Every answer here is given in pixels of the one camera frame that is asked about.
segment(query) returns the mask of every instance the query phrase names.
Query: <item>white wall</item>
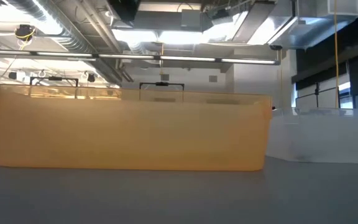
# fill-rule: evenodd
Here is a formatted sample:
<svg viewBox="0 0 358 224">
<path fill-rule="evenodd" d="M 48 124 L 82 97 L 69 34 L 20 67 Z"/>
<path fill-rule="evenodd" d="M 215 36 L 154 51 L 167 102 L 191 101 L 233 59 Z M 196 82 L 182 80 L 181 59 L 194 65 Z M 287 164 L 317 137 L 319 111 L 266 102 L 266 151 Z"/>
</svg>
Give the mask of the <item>white wall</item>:
<svg viewBox="0 0 358 224">
<path fill-rule="evenodd" d="M 123 82 L 123 88 L 139 88 L 140 82 L 160 82 L 160 69 L 148 68 L 127 68 L 128 74 L 135 82 Z M 187 91 L 208 91 L 208 92 L 226 92 L 226 75 L 219 69 L 192 68 L 190 71 L 183 68 L 164 68 L 164 74 L 169 74 L 170 83 L 184 83 Z M 209 76 L 218 76 L 217 83 L 210 83 Z M 156 89 L 155 86 L 149 86 L 148 89 Z"/>
<path fill-rule="evenodd" d="M 283 70 L 282 88 L 280 72 Z M 295 100 L 291 77 L 296 74 L 296 52 L 288 50 L 280 66 L 234 65 L 234 92 L 266 94 L 273 97 L 277 108 L 291 107 Z"/>
<path fill-rule="evenodd" d="M 280 70 L 283 70 L 283 86 L 281 91 Z M 123 88 L 139 88 L 139 82 L 159 82 L 160 69 L 127 68 L 127 72 L 135 80 L 134 83 L 123 83 Z M 273 105 L 277 108 L 291 107 L 294 87 L 291 77 L 296 74 L 296 52 L 288 50 L 282 65 L 245 65 L 235 64 L 225 73 L 218 69 L 164 68 L 163 73 L 170 75 L 170 83 L 184 83 L 188 91 L 209 91 L 226 93 L 254 93 L 273 97 Z M 218 82 L 210 83 L 209 76 L 217 75 Z"/>
</svg>

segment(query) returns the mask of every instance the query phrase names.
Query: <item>pipe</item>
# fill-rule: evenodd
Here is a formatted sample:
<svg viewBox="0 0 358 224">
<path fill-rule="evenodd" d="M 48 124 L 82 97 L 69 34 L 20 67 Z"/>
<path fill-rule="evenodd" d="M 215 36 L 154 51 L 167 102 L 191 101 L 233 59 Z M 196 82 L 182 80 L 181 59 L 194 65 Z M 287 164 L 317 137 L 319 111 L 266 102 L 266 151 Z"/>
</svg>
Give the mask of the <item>pipe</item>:
<svg viewBox="0 0 358 224">
<path fill-rule="evenodd" d="M 121 52 L 121 49 L 119 47 L 118 41 L 117 39 L 114 37 L 114 35 L 112 34 L 111 31 L 111 27 L 107 28 L 106 25 L 104 24 L 105 21 L 100 17 L 100 15 L 98 14 L 98 12 L 96 12 L 96 9 L 90 4 L 90 2 L 88 0 L 83 0 L 83 2 L 85 3 L 86 8 L 90 11 L 90 13 L 93 15 L 93 17 L 97 20 L 97 22 L 99 23 L 99 25 L 102 27 L 102 29 L 104 30 L 104 32 L 107 34 L 107 36 L 110 38 L 111 42 L 114 44 L 114 46 L 116 46 L 117 48 L 117 52 Z"/>
<path fill-rule="evenodd" d="M 70 38 L 55 39 L 69 52 L 97 53 L 81 32 L 72 24 L 64 13 L 52 0 L 4 0 L 25 14 L 29 14 L 39 21 L 37 28 L 46 34 L 61 34 Z M 122 82 L 122 74 L 110 67 L 104 60 L 87 62 L 110 83 Z"/>
<path fill-rule="evenodd" d="M 0 57 L 14 58 L 55 58 L 68 60 L 76 58 L 77 60 L 92 58 L 114 58 L 130 60 L 175 60 L 187 62 L 213 62 L 213 63 L 244 63 L 256 65 L 280 65 L 280 61 L 259 58 L 214 58 L 214 57 L 194 57 L 194 56 L 169 56 L 169 55 L 134 55 L 134 54 L 84 54 L 84 53 L 66 53 L 66 52 L 39 52 L 33 50 L 0 50 Z"/>
<path fill-rule="evenodd" d="M 85 17 L 87 20 L 91 23 L 93 28 L 98 32 L 98 34 L 102 37 L 102 39 L 105 41 L 105 43 L 109 46 L 109 48 L 112 50 L 112 52 L 120 52 L 120 48 L 117 45 L 114 45 L 114 42 L 107 37 L 107 35 L 99 28 L 97 23 L 93 20 L 89 12 L 85 9 L 84 5 L 82 5 L 80 0 L 74 0 L 74 3 L 77 5 L 77 7 L 84 12 Z"/>
<path fill-rule="evenodd" d="M 147 50 L 142 42 L 128 42 L 128 47 L 130 48 L 133 54 L 137 55 L 153 55 L 154 53 Z M 159 61 L 156 60 L 144 60 L 148 64 L 156 65 L 159 64 Z"/>
</svg>

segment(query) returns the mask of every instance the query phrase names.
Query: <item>ceiling duct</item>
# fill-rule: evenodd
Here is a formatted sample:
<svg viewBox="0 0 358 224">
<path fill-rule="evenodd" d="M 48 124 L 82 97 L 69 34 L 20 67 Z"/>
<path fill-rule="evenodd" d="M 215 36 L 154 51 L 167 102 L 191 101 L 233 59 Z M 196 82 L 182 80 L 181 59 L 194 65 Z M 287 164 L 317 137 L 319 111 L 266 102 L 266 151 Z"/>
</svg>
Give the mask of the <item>ceiling duct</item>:
<svg viewBox="0 0 358 224">
<path fill-rule="evenodd" d="M 269 44 L 307 49 L 334 34 L 334 0 L 297 0 L 295 21 L 283 27 Z M 337 31 L 358 18 L 358 0 L 337 1 Z"/>
<path fill-rule="evenodd" d="M 276 6 L 275 1 L 256 1 L 242 22 L 233 41 L 248 43 L 257 29 L 265 22 Z"/>
<path fill-rule="evenodd" d="M 96 51 L 52 0 L 4 1 L 39 21 L 37 27 L 42 32 L 64 36 L 64 38 L 56 38 L 54 40 L 69 52 L 94 53 Z M 110 67 L 104 60 L 98 58 L 95 61 L 86 63 L 97 69 L 107 82 L 122 82 L 120 72 Z"/>
<path fill-rule="evenodd" d="M 202 32 L 212 27 L 211 19 L 205 13 L 194 10 L 191 13 L 190 10 L 183 10 L 184 14 L 189 16 L 183 16 L 182 12 L 158 12 L 158 11 L 139 11 L 136 14 L 133 29 L 142 30 L 177 30 L 177 31 L 194 31 Z M 192 14 L 198 13 L 197 23 L 191 20 Z M 127 27 L 122 22 L 114 23 L 116 28 Z"/>
<path fill-rule="evenodd" d="M 138 55 L 154 55 L 155 54 L 154 52 L 147 50 L 144 47 L 142 42 L 128 42 L 127 44 L 133 54 L 138 54 Z M 132 61 L 131 59 L 124 59 L 123 62 L 126 62 L 128 60 Z M 144 60 L 144 62 L 146 62 L 148 65 L 150 65 L 150 64 L 157 65 L 160 63 L 160 61 L 158 61 L 158 60 Z"/>
</svg>

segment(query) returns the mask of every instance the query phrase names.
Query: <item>metal frame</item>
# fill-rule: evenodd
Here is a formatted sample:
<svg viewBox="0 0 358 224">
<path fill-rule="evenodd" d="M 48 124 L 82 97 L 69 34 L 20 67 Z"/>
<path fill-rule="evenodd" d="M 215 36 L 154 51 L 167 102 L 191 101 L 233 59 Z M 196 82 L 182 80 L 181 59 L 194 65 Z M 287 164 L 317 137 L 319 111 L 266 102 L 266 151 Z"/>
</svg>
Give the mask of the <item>metal frame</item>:
<svg viewBox="0 0 358 224">
<path fill-rule="evenodd" d="M 145 84 L 146 85 L 155 85 L 155 86 L 180 85 L 182 87 L 181 101 L 184 102 L 184 100 L 185 100 L 185 84 L 184 83 L 168 83 L 168 82 L 155 82 L 155 83 L 141 82 L 141 83 L 139 83 L 139 100 L 141 100 L 142 85 L 145 85 Z"/>
<path fill-rule="evenodd" d="M 322 90 L 320 91 L 320 84 L 316 83 L 316 89 L 314 90 L 314 93 L 311 94 L 307 94 L 305 96 L 301 96 L 301 97 L 297 97 L 295 100 L 300 99 L 300 98 L 304 98 L 307 96 L 313 96 L 316 95 L 316 106 L 317 108 L 319 108 L 319 104 L 318 104 L 318 96 L 320 95 L 320 93 L 324 93 L 325 91 L 329 91 L 329 90 L 335 90 L 336 87 L 332 87 L 332 88 L 328 88 L 326 90 Z M 339 87 L 337 88 L 337 93 L 338 93 L 338 108 L 341 108 L 341 95 L 339 94 Z"/>
<path fill-rule="evenodd" d="M 142 85 L 156 85 L 156 86 L 170 86 L 170 85 L 180 85 L 182 87 L 182 91 L 185 91 L 185 84 L 184 83 L 167 83 L 167 82 L 156 82 L 156 83 L 148 83 L 148 82 L 141 82 L 139 83 L 139 89 L 142 89 Z"/>
<path fill-rule="evenodd" d="M 32 85 L 32 81 L 38 79 L 40 81 L 42 80 L 49 80 L 49 81 L 63 81 L 63 80 L 73 80 L 75 81 L 75 87 L 78 87 L 79 80 L 77 78 L 63 78 L 63 77 L 30 77 L 30 85 Z"/>
<path fill-rule="evenodd" d="M 256 65 L 280 65 L 278 60 L 262 60 L 256 58 L 214 58 L 214 57 L 184 57 L 172 55 L 132 55 L 132 54 L 92 54 L 70 52 L 41 52 L 26 50 L 0 50 L 0 57 L 14 58 L 60 58 L 62 60 L 97 60 L 99 58 L 132 59 L 132 60 L 176 60 L 188 62 L 211 62 L 211 63 L 238 63 Z"/>
</svg>

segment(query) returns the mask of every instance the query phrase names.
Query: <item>ceiling light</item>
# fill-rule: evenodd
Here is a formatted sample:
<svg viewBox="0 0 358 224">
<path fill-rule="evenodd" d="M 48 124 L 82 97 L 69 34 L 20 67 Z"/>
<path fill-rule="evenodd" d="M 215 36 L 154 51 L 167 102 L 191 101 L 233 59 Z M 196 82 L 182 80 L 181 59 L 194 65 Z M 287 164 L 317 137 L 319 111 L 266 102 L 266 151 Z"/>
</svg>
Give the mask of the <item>ceiling light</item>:
<svg viewBox="0 0 358 224">
<path fill-rule="evenodd" d="M 0 50 L 3 55 L 30 55 L 30 52 L 23 52 L 18 50 Z"/>
<path fill-rule="evenodd" d="M 162 60 L 186 60 L 194 62 L 214 62 L 215 58 L 201 58 L 201 57 L 176 57 L 176 56 L 161 56 Z"/>
<path fill-rule="evenodd" d="M 339 85 L 339 86 L 338 86 L 339 91 L 345 90 L 345 89 L 350 88 L 350 87 L 351 87 L 351 83 L 350 83 L 350 82 L 343 83 L 342 85 Z"/>
<path fill-rule="evenodd" d="M 164 44 L 199 44 L 202 35 L 201 32 L 164 31 L 158 40 Z"/>
<path fill-rule="evenodd" d="M 273 61 L 273 60 L 230 59 L 230 58 L 222 58 L 222 62 L 227 62 L 227 63 L 253 63 L 253 64 L 261 64 L 261 65 L 275 65 L 276 64 L 276 61 Z"/>
<path fill-rule="evenodd" d="M 94 74 L 92 74 L 92 73 L 88 74 L 87 81 L 88 81 L 88 82 L 91 82 L 91 83 L 95 82 L 96 79 L 95 79 L 95 77 L 94 77 Z"/>
<path fill-rule="evenodd" d="M 114 36 L 119 41 L 127 43 L 139 43 L 139 42 L 155 42 L 157 41 L 157 35 L 151 30 L 112 30 Z"/>
<path fill-rule="evenodd" d="M 102 58 L 121 58 L 121 59 L 149 59 L 153 60 L 154 57 L 151 55 L 110 55 L 110 54 L 100 54 L 99 57 Z"/>
<path fill-rule="evenodd" d="M 274 35 L 267 43 L 272 44 L 275 42 L 281 35 L 284 34 L 296 21 L 298 20 L 297 17 L 292 18 L 287 25 L 285 25 L 276 35 Z"/>
<path fill-rule="evenodd" d="M 67 58 L 67 60 L 75 62 L 95 62 L 96 58 Z"/>
<path fill-rule="evenodd" d="M 138 11 L 181 12 L 182 9 L 201 10 L 201 4 L 190 3 L 190 2 L 187 4 L 187 3 L 180 3 L 180 2 L 142 1 L 140 2 Z"/>
<path fill-rule="evenodd" d="M 10 5 L 0 5 L 0 22 L 30 22 L 32 16 L 24 14 Z"/>
</svg>

